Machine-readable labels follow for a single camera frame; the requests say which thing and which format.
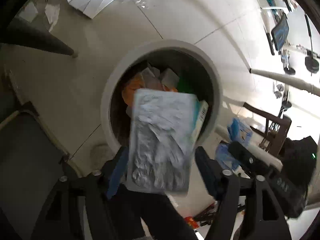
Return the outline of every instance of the black pants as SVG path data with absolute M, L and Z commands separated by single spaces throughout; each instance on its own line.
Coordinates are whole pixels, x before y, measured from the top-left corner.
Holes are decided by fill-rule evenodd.
M 108 202 L 120 240 L 145 236 L 141 218 L 157 240 L 198 240 L 166 195 L 129 191 L 120 185 Z

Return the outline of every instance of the wooden chair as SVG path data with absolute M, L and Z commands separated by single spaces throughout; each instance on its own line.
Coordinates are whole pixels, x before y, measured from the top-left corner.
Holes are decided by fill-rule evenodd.
M 264 149 L 266 152 L 270 153 L 273 156 L 277 156 L 282 148 L 284 140 L 287 138 L 287 134 L 291 125 L 291 119 L 283 115 L 281 119 L 278 116 L 272 115 L 265 111 L 259 110 L 253 106 L 250 106 L 247 103 L 243 105 L 249 111 L 261 115 L 266 118 L 266 128 L 265 131 L 262 132 L 251 126 L 251 129 L 257 133 L 258 135 L 263 137 L 262 142 L 259 144 L 259 147 Z M 278 127 L 276 130 L 271 130 L 269 128 L 269 121 L 272 121 Z

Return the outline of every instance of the clear plastic wrapper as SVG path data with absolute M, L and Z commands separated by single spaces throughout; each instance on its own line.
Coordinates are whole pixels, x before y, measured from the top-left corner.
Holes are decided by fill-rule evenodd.
M 136 91 L 126 183 L 129 190 L 188 191 L 196 103 L 192 94 Z

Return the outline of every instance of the metal screw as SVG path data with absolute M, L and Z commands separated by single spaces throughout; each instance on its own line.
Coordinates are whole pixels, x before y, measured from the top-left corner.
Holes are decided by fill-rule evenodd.
M 227 170 L 227 169 L 223 170 L 222 173 L 226 176 L 231 176 L 232 174 L 231 170 Z
M 266 178 L 263 177 L 262 175 L 257 175 L 256 178 L 257 178 L 258 181 L 261 181 L 261 182 L 266 180 Z
M 99 175 L 101 175 L 101 171 L 100 171 L 100 170 L 94 170 L 94 171 L 92 172 L 92 174 L 93 174 L 94 176 L 99 176 Z
M 61 182 L 66 182 L 68 180 L 68 177 L 67 176 L 62 176 L 59 180 Z

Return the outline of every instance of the tiled floor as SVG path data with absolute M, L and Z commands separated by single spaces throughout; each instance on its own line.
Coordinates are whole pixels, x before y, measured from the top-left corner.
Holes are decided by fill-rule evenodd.
M 115 0 L 93 20 L 61 2 L 52 34 L 78 50 L 76 59 L 19 46 L 4 45 L 0 51 L 0 63 L 12 71 L 19 93 L 33 102 L 84 175 L 92 170 L 91 148 L 106 143 L 100 125 L 106 81 L 116 62 L 145 42 L 187 41 L 212 59 L 223 88 L 218 123 L 226 126 L 245 101 L 273 108 L 268 103 L 274 99 L 272 81 L 248 72 L 250 67 L 282 70 L 279 58 L 270 54 L 257 0 L 146 0 L 145 8 L 136 1 Z M 205 141 L 211 157 L 219 141 L 214 131 Z M 212 202 L 194 163 L 188 195 L 175 200 L 183 216 Z

